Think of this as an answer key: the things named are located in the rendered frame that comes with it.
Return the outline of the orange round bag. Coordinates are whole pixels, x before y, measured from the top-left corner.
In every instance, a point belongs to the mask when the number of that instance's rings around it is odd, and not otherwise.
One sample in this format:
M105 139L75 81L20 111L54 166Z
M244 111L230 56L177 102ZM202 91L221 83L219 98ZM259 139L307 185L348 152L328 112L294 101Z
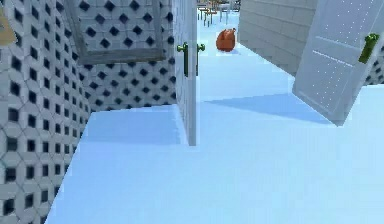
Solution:
M216 38L216 48L224 52L232 51L236 43L235 32L235 28L222 30Z

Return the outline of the white panelled room door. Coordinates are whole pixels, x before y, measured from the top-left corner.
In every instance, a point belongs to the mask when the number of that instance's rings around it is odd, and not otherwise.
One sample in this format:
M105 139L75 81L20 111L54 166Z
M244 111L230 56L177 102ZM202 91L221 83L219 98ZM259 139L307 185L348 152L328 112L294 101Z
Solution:
M380 35L366 64L364 38ZM348 114L384 46L384 0L318 0L292 93L336 126Z

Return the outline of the grey framed wall mirror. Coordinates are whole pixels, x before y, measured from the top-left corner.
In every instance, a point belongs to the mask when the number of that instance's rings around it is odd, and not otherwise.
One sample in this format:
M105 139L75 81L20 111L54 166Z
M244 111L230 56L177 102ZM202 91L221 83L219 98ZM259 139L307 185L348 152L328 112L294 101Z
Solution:
M159 0L63 0L82 65L165 58Z

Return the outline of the tan object on wall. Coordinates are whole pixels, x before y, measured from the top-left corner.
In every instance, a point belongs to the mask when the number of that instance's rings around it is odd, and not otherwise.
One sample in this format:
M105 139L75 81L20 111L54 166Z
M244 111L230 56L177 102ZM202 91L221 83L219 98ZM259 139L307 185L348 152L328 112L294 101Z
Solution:
M0 46L7 46L16 41L14 30L9 24L9 20L0 7Z

